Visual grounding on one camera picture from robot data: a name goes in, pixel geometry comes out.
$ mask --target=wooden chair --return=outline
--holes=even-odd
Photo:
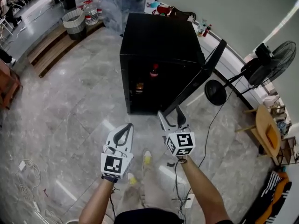
[[[22,87],[18,75],[0,60],[0,107],[9,109],[16,92]]]
[[[277,155],[279,153],[281,137],[273,117],[264,105],[260,105],[257,110],[244,111],[244,113],[249,112],[256,112],[255,125],[238,129],[236,132],[250,130],[262,145],[266,154],[273,159],[275,165],[279,166]]]

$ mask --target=wooden step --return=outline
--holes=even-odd
[[[59,42],[64,36],[67,35],[67,32],[63,25],[59,25],[54,29],[50,34],[48,34],[37,46],[30,52],[28,55],[29,62],[34,66],[39,59],[57,42]]]
[[[87,36],[91,35],[102,26],[102,21],[93,26],[87,26]],[[62,37],[61,40],[57,41],[51,48],[44,49],[46,52],[42,57],[39,57],[33,66],[38,76],[40,78],[44,77],[47,72],[78,43],[80,43],[80,41],[74,41],[68,35],[66,35]]]

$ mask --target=black box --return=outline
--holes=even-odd
[[[130,114],[169,114],[210,76],[193,25],[130,13],[122,40],[121,74]]]

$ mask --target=marble floor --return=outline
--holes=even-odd
[[[31,66],[25,69],[21,77],[23,89],[10,111],[0,113],[0,216],[5,223],[40,222],[32,202],[26,201],[17,188],[19,180],[15,173],[22,159],[32,160],[41,171],[40,185],[33,196],[42,216],[49,210],[63,223],[78,218],[101,183],[100,154],[107,135],[126,122],[135,127],[135,158],[130,170],[137,179],[142,179],[142,151],[150,149],[161,185],[172,198],[176,197],[174,168],[166,166],[171,156],[163,144],[157,117],[126,113],[119,61],[121,39],[102,28],[74,47],[43,79]],[[198,88],[181,105],[195,132],[197,146],[191,156],[197,164],[204,157],[208,126],[219,110],[202,95],[203,88]],[[246,133],[235,133],[235,129],[253,122],[253,117],[242,113],[244,109],[246,106],[232,93],[211,126],[201,166],[220,191],[235,223],[252,204],[272,167],[268,157],[257,158],[257,148]],[[38,184],[33,172],[27,167],[18,174],[28,187],[30,200],[31,189]],[[182,183],[179,192],[183,195],[189,186],[181,167],[178,176]],[[125,180],[115,185],[119,189],[112,194],[116,208],[125,186]],[[184,211],[187,223],[204,223],[197,201]],[[110,204],[107,214],[113,216]],[[53,223],[49,215],[46,220]]]

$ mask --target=fan stand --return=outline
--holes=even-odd
[[[246,69],[244,71],[242,71],[239,75],[231,77],[225,85],[222,85],[217,80],[209,80],[205,85],[205,94],[206,94],[207,99],[213,105],[217,105],[217,106],[223,105],[226,102],[226,98],[227,98],[225,87],[229,86],[234,81],[236,81],[237,79],[242,77],[245,72],[246,72]]]

